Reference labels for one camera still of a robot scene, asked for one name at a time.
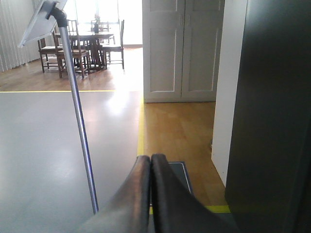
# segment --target flower vase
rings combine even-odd
[[[95,23],[95,24],[94,24],[94,32],[95,32],[95,33],[98,33],[98,32],[99,32],[99,24],[98,24],[98,23]]]

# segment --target wooden chair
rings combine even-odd
[[[121,22],[121,32],[120,32],[120,44],[119,45],[102,45],[102,50],[105,56],[106,68],[107,64],[122,64],[122,68],[124,69],[124,48],[123,48],[123,31],[124,31],[124,20]],[[111,52],[121,52],[121,60],[111,60],[110,53]]]
[[[74,58],[74,61],[76,61],[75,64],[77,64],[81,70],[82,79],[84,79],[85,70],[89,72],[89,51],[86,50],[83,45],[81,46],[77,21],[68,19],[67,22],[68,22],[68,33],[70,38],[72,56]],[[65,59],[64,51],[56,49],[56,56],[58,62],[59,77],[61,78],[62,71],[64,68],[63,66],[63,60]]]
[[[91,20],[91,32],[95,31],[96,20]]]
[[[109,31],[109,22],[100,22],[99,23],[99,31],[100,32],[108,32]]]
[[[42,72],[44,73],[44,67],[47,67],[48,69],[50,67],[58,67],[57,62],[50,62],[49,61],[49,54],[56,55],[55,46],[46,46],[45,38],[38,40],[38,47],[39,47],[39,53],[40,53],[40,61],[42,66]]]

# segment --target metal pole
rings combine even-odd
[[[86,166],[86,175],[87,175],[89,192],[91,195],[93,212],[94,214],[96,214],[98,212],[96,189],[95,189],[94,178],[93,178],[91,158],[90,158],[89,151],[88,151],[86,128],[84,125],[84,119],[83,119],[83,114],[82,114],[82,107],[81,107],[76,74],[74,72],[72,53],[71,53],[71,48],[70,48],[70,41],[69,41],[67,27],[59,27],[59,31],[60,31],[60,36],[63,42],[63,50],[64,50],[65,60],[67,64],[67,72],[68,72],[68,77],[69,77],[70,86],[71,86],[74,110],[76,112],[76,117],[77,117],[77,122],[78,122],[78,128],[79,128],[81,146],[82,146],[82,151],[83,151],[83,156],[84,156],[84,163]]]

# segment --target white door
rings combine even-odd
[[[182,100],[216,100],[224,4],[186,0]]]
[[[181,96],[185,0],[143,0],[144,98]]]

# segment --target yellow line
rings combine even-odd
[[[115,92],[117,90],[82,90],[79,92]],[[71,92],[71,91],[0,91],[0,93],[59,93],[59,92]]]
[[[144,154],[144,99],[140,100],[139,122],[138,122],[138,143],[137,155]]]
[[[211,212],[215,214],[229,214],[230,213],[229,207],[227,205],[209,205],[209,206],[205,206],[205,208],[207,208],[208,210],[210,210]],[[154,213],[153,208],[150,207],[149,214],[152,215],[153,213]]]

